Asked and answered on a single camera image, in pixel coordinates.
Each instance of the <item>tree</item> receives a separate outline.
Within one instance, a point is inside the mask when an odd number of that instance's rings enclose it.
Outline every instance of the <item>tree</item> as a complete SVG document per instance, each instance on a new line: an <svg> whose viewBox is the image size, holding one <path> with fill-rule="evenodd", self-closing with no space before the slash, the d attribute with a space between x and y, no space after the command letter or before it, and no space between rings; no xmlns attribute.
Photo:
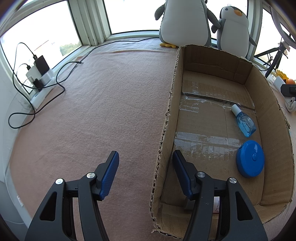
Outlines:
<svg viewBox="0 0 296 241"><path fill-rule="evenodd" d="M80 47L80 43L77 44L66 44L59 47L59 50L61 51L61 54L64 56L66 54L69 54Z"/></svg>

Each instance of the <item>cardboard box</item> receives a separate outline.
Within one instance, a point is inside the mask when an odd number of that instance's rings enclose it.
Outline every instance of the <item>cardboard box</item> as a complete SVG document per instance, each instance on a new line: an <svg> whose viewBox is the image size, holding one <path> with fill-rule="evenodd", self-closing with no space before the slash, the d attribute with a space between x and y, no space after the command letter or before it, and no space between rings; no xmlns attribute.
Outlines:
<svg viewBox="0 0 296 241"><path fill-rule="evenodd" d="M238 104L257 130L246 138L230 107ZM237 149L257 141L265 155L264 170L243 177L236 166ZM191 217L171 163L181 150L196 169L212 178L235 177L255 206L262 223L276 218L291 202L294 159L289 125L277 99L251 62L204 46L180 47L156 161L150 201L155 230L183 238ZM215 238L218 214L212 218Z"/></svg>

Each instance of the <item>charging cable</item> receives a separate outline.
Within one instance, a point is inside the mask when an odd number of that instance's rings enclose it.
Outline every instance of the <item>charging cable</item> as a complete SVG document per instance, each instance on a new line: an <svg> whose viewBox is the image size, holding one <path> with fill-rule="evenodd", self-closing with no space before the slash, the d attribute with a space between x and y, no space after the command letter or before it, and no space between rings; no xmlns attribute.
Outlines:
<svg viewBox="0 0 296 241"><path fill-rule="evenodd" d="M15 82L14 82L14 75L15 75L15 64L14 64L14 66L13 66L13 70L12 70L12 83L13 83L13 86L14 86L14 88L15 88L15 89L16 89L16 90L17 90L17 91L18 91L18 92L19 92L19 93L20 93L20 94L21 94L21 95L22 95L22 96L23 96L23 97L29 102L30 106L32 107L33 113L14 112L14 113L12 113L12 114L9 116L9 118L8 118L8 125L9 125L12 129L19 129L19 128L22 128L22 127L24 127L24 126L30 124L30 123L35 119L36 114L38 114L38 113L39 113L41 110L43 110L43 108L46 107L50 102L52 102L54 99L56 99L57 97L59 97L61 94L63 94L63 93L65 92L66 89L65 89L64 86L61 85L61 83L64 82L65 80L67 80L67 79L69 78L69 76L72 74L72 72L74 71L74 69L77 67L77 65L78 65L78 64L83 64L82 61L83 61L87 56L89 56L89 54L90 54L92 51L94 51L95 49L100 48L100 47L103 47L103 46L106 46L106 45L109 45L109 44L118 43L118 42L133 42L133 43L137 43L137 42L141 42L141 41L148 40L148 39L158 39L158 37L152 37L152 38L147 38L147 39L141 39L141 40L137 40L137 41L133 41L133 40L121 40L121 41L114 41L114 42L106 43L106 44L99 45L99 46L93 48L93 49L92 49L88 54L86 54L86 55L85 55L80 61L70 61L70 62L65 63L65 64L60 68L60 70L58 71L58 73L57 73L57 75L56 75L56 78L55 78L56 83L55 83L55 84L52 84L52 85L47 85L47 86L42 87L42 88L48 88L48 87L52 87L52 86L55 86L55 85L59 85L60 87L63 88L63 91L62 91L61 93L59 93L58 95L56 95L55 97L53 97L50 101L48 101L48 102L47 102L42 108L40 108L38 111L36 111L36 109L34 108L33 104L32 104L31 101L28 99L28 97L27 97L25 94L23 94L23 93L22 93L22 92L16 87ZM19 44L24 44L24 45L30 50L30 48L29 48L25 43L20 42L20 43L17 44L17 47L18 47ZM15 50L15 62L16 62L16 59L17 59L17 47L16 47L16 50ZM36 59L37 59L37 56L36 56L31 50L30 50L30 52L32 53L33 58L36 60ZM60 71L61 71L66 65L68 65L68 64L70 64L70 63L76 63L76 64L75 64L74 67L71 69L71 71L69 72L68 76L67 76L64 80L58 82L57 77L58 77ZM25 86L25 87L27 87L27 88L34 89L34 90L40 90L40 89L42 89L42 88L31 87L31 86L28 86L28 85L25 85L25 84L21 83L20 80L17 78L17 74L16 74L16 79L17 79L18 82L21 84L21 86ZM23 124L23 125L21 125L21 126L14 127L14 126L12 126L12 125L10 124L10 118L11 118L12 116L14 116L14 115L27 115L27 116L32 115L33 118L32 118L29 122L27 122L27 123L25 123L25 124Z"/></svg>

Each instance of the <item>blue round container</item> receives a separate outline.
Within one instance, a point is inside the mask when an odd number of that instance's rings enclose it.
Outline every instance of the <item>blue round container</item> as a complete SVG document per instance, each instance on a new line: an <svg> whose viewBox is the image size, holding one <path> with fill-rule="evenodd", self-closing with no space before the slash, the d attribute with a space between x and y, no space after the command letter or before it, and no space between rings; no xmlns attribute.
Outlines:
<svg viewBox="0 0 296 241"><path fill-rule="evenodd" d="M237 168L247 178L258 176L264 167L264 154L261 146L252 140L246 141L237 150Z"/></svg>

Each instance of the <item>tripod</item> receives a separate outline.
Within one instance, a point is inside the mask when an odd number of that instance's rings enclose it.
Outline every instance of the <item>tripod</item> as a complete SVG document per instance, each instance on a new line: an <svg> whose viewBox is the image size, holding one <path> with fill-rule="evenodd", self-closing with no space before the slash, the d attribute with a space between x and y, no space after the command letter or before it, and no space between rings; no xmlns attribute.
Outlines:
<svg viewBox="0 0 296 241"><path fill-rule="evenodd" d="M277 54L276 54L276 56L274 57L274 60L273 60L272 64L269 66L269 68L267 69L267 71L265 73L265 78L267 78L269 76L269 74L272 72L272 70L274 68L277 69L279 67L279 64L281 62L281 58L282 58L283 55L285 55L284 52L287 49L285 47L285 44L284 43L285 43L285 41L281 42L280 45L279 45L279 47L277 47L277 48L269 49L267 51L264 51L264 52L262 52L262 53L257 54L257 55L254 56L254 58L259 58L259 57L264 56L266 54L270 54L270 53L273 53L275 51L278 51Z"/></svg>

